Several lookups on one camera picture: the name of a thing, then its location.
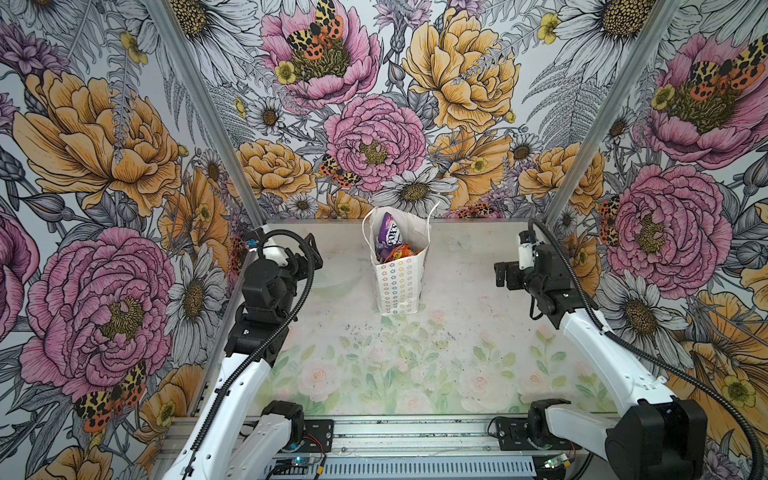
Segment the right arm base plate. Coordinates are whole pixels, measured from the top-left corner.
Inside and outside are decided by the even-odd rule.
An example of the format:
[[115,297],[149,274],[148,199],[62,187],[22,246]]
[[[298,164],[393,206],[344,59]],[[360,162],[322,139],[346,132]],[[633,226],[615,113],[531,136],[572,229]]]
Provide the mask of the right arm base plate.
[[578,451],[573,442],[557,437],[532,440],[528,435],[528,422],[522,417],[494,417],[486,427],[486,433],[495,439],[501,451]]

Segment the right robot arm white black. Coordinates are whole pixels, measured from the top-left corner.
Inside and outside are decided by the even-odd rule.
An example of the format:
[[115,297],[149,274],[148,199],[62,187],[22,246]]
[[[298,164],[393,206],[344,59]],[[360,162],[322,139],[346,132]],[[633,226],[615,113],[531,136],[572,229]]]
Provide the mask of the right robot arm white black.
[[679,399],[638,355],[613,339],[613,330],[556,247],[529,232],[518,258],[494,266],[496,284],[522,290],[533,316],[546,318],[585,356],[613,400],[618,419],[603,419],[564,399],[532,402],[526,435],[543,448],[572,443],[604,459],[620,479],[698,479],[704,470],[707,416]]

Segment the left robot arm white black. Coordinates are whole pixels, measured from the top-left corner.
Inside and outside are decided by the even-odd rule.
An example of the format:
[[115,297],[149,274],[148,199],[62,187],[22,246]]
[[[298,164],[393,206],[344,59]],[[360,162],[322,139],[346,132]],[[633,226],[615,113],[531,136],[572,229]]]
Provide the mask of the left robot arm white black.
[[323,259],[312,234],[258,230],[252,240],[218,376],[167,479],[255,479],[302,441],[303,409],[292,402],[271,402],[249,434],[241,429]]

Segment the orange snack bag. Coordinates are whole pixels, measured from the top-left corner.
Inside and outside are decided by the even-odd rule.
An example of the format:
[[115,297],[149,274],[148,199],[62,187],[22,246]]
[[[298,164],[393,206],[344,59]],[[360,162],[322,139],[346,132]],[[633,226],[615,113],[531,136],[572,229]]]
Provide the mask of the orange snack bag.
[[399,245],[396,245],[396,246],[392,247],[391,249],[384,249],[382,251],[382,255],[383,255],[382,263],[383,264],[390,263],[390,262],[393,262],[393,261],[396,261],[396,260],[400,260],[400,259],[403,259],[403,258],[408,258],[408,257],[414,256],[414,255],[417,255],[417,254],[418,254],[418,252],[414,251],[411,248],[410,244],[408,244],[408,243],[399,244]]

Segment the white paper bag with print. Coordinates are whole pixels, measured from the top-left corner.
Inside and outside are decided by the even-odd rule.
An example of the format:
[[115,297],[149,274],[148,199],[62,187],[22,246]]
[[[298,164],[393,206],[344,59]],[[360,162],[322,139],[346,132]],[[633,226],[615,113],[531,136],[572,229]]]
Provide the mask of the white paper bag with print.
[[[414,314],[418,311],[426,258],[431,244],[432,207],[422,218],[394,207],[376,207],[363,219],[361,228],[374,274],[374,291],[378,310],[383,315]],[[376,238],[385,213],[396,220],[404,243],[418,254],[383,264],[376,255]]]

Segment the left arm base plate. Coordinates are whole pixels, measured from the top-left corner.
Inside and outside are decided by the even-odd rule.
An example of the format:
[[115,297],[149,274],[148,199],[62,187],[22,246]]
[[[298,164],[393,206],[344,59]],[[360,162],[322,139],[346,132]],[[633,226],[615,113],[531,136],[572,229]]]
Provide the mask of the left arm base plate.
[[304,432],[297,452],[330,453],[334,441],[335,421],[331,419],[305,419]]

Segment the purple snack packet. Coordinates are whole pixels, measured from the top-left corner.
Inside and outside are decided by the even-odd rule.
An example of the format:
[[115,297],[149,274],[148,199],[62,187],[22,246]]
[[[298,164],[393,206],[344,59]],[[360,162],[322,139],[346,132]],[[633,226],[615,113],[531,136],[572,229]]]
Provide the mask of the purple snack packet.
[[376,238],[376,255],[384,263],[392,252],[404,245],[400,228],[390,213],[385,213],[379,225]]

